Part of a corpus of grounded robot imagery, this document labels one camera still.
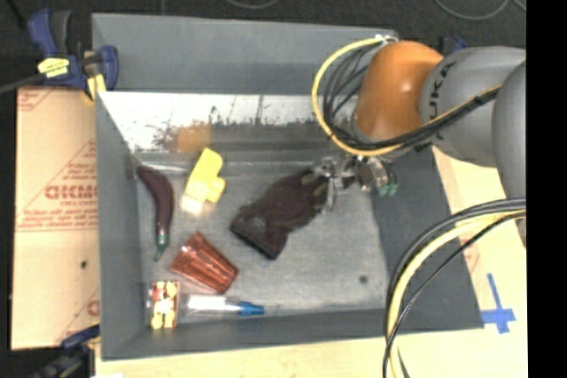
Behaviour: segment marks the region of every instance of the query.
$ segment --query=blue cap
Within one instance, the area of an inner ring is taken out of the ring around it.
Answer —
[[[256,305],[252,303],[247,303],[245,301],[238,304],[240,307],[240,315],[243,317],[249,317],[250,315],[263,315],[264,306]]]

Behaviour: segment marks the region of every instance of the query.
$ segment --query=gray bin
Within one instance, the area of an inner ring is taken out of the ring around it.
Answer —
[[[120,53],[119,85],[97,101],[103,359],[382,336],[390,272],[419,233],[450,213],[430,150],[411,152],[394,164],[400,182],[395,197],[351,187],[333,212],[291,234],[276,261],[240,242],[228,226],[238,206],[253,201],[277,178],[337,156],[336,147],[305,114],[313,74],[334,50],[395,32],[120,14],[95,14],[92,24],[93,46],[113,44]],[[264,109],[250,118],[245,108],[228,112],[219,107],[228,105],[227,97],[252,108],[276,100],[278,114]],[[148,99],[161,103],[155,108],[161,112],[157,125],[145,123],[151,104],[140,104]],[[168,123],[165,104],[185,102],[185,117]],[[164,172],[180,195],[197,156],[167,150],[159,140],[141,145],[136,137],[164,127],[175,131],[187,119],[203,116],[203,105],[220,113],[200,121],[211,125],[213,148],[225,158],[221,176],[227,189],[206,219],[176,211],[171,245],[155,264],[152,200],[133,176],[132,158],[169,169]],[[267,313],[250,319],[181,318],[175,329],[152,330],[144,317],[144,285],[177,277],[167,266],[197,229],[241,270],[229,294],[263,303]],[[448,253],[428,260],[415,282]],[[427,288],[404,326],[482,327],[462,260]]]

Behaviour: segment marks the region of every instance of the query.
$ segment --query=clamp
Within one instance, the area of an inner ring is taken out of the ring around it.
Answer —
[[[41,83],[48,86],[70,86],[84,90],[93,99],[97,91],[113,89],[118,80],[118,51],[102,46],[87,56],[69,54],[66,46],[70,11],[43,9],[27,22],[32,41],[40,48],[43,61],[38,65]]]

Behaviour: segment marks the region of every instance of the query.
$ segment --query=blue tape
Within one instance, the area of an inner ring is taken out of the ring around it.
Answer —
[[[506,334],[510,332],[508,323],[511,321],[516,321],[516,316],[512,309],[504,309],[498,295],[498,290],[496,289],[496,283],[494,282],[494,276],[490,273],[487,274],[488,283],[490,284],[490,289],[493,292],[494,301],[496,302],[496,308],[485,310],[480,312],[482,321],[485,324],[494,323],[498,329],[498,334]]]

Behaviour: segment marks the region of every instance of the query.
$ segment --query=dark glove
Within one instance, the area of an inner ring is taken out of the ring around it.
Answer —
[[[304,227],[327,200],[327,179],[304,169],[277,181],[256,202],[240,208],[230,230],[276,259],[287,235]]]

